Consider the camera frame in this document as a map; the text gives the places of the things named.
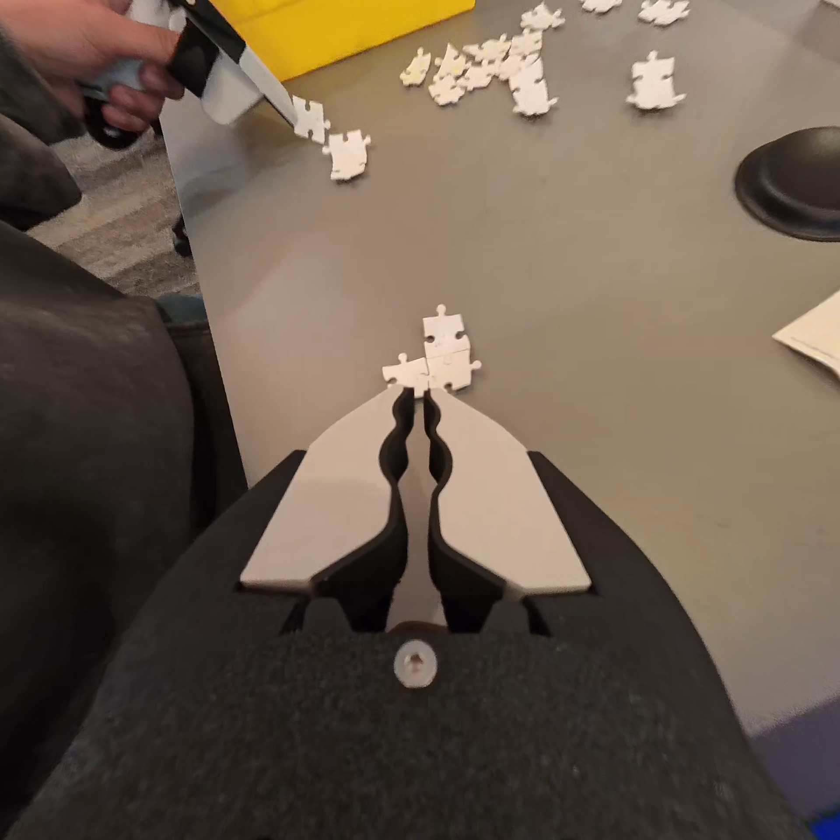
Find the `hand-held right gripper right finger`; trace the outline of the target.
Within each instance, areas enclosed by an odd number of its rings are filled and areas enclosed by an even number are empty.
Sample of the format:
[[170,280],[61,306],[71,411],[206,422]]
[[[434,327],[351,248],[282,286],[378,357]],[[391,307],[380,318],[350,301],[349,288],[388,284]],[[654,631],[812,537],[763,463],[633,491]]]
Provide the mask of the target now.
[[448,629],[477,633],[499,602],[589,591],[536,454],[446,391],[426,393],[423,420],[436,482],[428,567]]

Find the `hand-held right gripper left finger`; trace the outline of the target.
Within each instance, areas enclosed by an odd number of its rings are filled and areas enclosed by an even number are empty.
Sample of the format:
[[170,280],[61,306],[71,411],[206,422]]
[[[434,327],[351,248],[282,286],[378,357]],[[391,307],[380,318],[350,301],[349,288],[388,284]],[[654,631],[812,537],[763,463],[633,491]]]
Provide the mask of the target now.
[[239,577],[256,592],[337,601],[359,632],[385,630],[407,565],[399,482],[412,388],[387,387],[309,446]]

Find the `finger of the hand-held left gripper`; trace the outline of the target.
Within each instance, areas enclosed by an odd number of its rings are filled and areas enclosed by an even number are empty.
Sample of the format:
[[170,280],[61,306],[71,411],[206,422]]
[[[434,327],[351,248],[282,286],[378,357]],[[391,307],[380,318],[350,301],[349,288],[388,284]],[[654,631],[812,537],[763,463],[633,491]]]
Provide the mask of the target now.
[[220,51],[199,99],[206,115],[220,125],[234,125],[267,102],[292,128],[297,126],[292,97],[251,49],[245,49],[239,61]]

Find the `yellow plastic bins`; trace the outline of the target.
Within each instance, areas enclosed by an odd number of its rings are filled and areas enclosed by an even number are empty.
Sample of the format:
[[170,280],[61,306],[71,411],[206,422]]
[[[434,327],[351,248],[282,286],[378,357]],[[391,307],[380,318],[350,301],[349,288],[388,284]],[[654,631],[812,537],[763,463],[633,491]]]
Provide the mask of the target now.
[[279,81],[470,12],[474,1],[213,1]]

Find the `joined white puzzle pieces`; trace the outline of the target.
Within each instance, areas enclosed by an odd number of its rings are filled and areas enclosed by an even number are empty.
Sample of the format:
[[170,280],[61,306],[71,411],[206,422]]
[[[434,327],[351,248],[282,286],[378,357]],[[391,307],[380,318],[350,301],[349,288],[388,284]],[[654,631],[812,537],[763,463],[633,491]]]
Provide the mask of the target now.
[[295,111],[295,134],[317,144],[321,153],[330,158],[332,182],[350,182],[361,176],[368,163],[371,137],[359,129],[347,133],[330,133],[331,122],[323,105],[314,100],[292,96]]
[[471,387],[482,362],[474,357],[463,317],[439,304],[433,317],[423,319],[424,355],[409,360],[400,353],[396,364],[382,367],[388,387],[408,390],[416,400],[432,390],[462,392]]

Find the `person's left forearm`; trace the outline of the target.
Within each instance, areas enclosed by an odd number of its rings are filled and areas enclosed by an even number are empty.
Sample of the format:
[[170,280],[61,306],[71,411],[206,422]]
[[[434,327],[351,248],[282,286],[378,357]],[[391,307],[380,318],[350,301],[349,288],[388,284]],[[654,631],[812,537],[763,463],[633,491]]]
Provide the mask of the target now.
[[21,49],[1,34],[1,220],[27,231],[75,206],[81,190],[53,145],[85,129]]

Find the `pile of white puzzle pieces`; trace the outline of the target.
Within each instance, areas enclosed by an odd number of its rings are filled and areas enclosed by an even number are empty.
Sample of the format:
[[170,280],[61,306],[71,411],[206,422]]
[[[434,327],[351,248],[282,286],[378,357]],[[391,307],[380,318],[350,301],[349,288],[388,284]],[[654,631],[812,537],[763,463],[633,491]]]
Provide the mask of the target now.
[[[439,107],[456,105],[467,93],[485,89],[494,80],[512,84],[513,78],[540,58],[543,32],[523,29],[519,35],[501,35],[458,49],[447,45],[443,56],[433,58],[419,48],[400,74],[405,88],[427,84],[427,93]],[[434,74],[427,82],[429,72]]]

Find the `loose white puzzle pieces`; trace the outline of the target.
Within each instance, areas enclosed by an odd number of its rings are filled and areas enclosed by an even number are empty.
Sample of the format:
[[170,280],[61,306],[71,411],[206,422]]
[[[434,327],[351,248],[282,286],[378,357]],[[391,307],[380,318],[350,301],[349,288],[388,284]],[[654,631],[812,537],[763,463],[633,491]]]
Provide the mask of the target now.
[[525,118],[537,118],[548,113],[557,102],[550,96],[548,83],[543,77],[543,60],[533,56],[534,61],[522,66],[508,80],[513,97],[512,111]]

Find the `scattered white puzzle pieces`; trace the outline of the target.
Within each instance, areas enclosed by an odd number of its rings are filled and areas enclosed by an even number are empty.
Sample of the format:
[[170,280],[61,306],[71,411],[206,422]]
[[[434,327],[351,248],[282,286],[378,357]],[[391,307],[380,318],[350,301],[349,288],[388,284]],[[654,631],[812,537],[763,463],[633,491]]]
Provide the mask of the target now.
[[633,90],[626,98],[626,104],[640,111],[661,111],[672,109],[686,99],[685,93],[677,93],[674,83],[676,59],[660,58],[656,50],[646,59],[632,64]]

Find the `person's left hand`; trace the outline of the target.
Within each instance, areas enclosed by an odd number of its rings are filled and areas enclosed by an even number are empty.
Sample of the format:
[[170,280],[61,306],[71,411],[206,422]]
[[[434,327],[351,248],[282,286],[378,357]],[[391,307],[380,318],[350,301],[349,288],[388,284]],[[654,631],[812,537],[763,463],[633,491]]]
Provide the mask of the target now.
[[111,86],[101,107],[115,129],[143,133],[166,100],[183,87],[167,71],[178,35],[127,17],[130,2],[2,1],[2,30],[29,65],[74,115],[85,111],[78,84],[92,81],[117,60],[138,60],[141,89]]

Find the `person's dark clothing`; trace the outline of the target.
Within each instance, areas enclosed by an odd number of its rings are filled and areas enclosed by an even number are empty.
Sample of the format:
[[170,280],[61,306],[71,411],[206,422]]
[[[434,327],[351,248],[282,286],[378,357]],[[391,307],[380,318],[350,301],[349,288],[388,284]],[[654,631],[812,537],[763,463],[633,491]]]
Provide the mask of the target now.
[[196,296],[130,297],[1,235],[1,829],[161,578],[247,491]]

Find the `white paper sheet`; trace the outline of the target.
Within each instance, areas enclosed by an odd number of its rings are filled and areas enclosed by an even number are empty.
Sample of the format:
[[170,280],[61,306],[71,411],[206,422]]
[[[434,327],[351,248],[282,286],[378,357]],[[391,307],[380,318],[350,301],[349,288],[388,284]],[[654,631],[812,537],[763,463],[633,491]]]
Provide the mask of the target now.
[[773,336],[788,349],[839,376],[839,291]]

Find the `black round table grommet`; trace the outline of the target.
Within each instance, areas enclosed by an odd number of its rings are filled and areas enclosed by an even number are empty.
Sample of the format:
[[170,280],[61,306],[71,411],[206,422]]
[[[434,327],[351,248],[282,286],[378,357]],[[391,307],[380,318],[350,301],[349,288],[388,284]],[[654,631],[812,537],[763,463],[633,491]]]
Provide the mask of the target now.
[[749,153],[733,189],[763,226],[791,238],[839,241],[839,128],[786,134]]

